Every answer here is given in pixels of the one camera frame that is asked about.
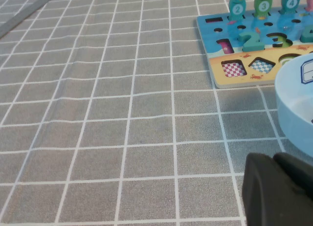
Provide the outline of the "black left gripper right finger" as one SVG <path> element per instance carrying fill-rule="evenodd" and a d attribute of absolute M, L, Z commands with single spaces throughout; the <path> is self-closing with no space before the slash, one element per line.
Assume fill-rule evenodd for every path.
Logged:
<path fill-rule="evenodd" d="M 287 224 L 291 226 L 311 226 L 313 224 L 313 167 L 301 159 L 287 153 L 273 156 L 275 162 L 287 176 Z"/>

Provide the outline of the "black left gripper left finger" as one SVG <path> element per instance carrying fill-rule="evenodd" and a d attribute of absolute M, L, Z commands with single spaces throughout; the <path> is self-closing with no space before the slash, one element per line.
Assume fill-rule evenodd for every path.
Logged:
<path fill-rule="evenodd" d="M 248 226 L 282 226 L 287 222 L 283 207 L 282 168 L 269 156 L 246 157 L 242 198 Z"/>

